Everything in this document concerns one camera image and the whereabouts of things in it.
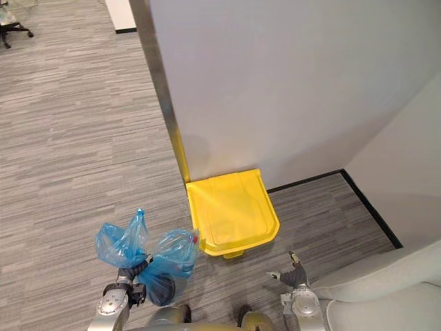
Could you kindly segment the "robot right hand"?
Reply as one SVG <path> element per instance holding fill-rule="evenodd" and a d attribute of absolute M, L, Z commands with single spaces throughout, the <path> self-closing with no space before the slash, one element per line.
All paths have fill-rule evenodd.
<path fill-rule="evenodd" d="M 280 281 L 285 285 L 292 287 L 293 289 L 308 288 L 309 282 L 307 278 L 307 273 L 303 268 L 300 259 L 292 251 L 289 251 L 288 254 L 290 259 L 292 260 L 293 269 L 289 272 L 282 273 L 277 271 L 270 271 L 267 272 L 267 275 L 269 275 L 271 279 Z"/>

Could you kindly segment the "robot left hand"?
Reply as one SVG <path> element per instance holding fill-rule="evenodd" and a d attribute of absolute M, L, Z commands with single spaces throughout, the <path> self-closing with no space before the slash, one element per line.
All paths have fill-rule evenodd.
<path fill-rule="evenodd" d="M 142 273 L 142 271 L 144 271 L 144 269 L 146 269 L 148 265 L 153 262 L 153 260 L 154 256 L 149 254 L 144 261 L 132 268 L 119 268 L 116 282 L 133 284 L 135 278 L 140 275 L 140 273 Z"/>

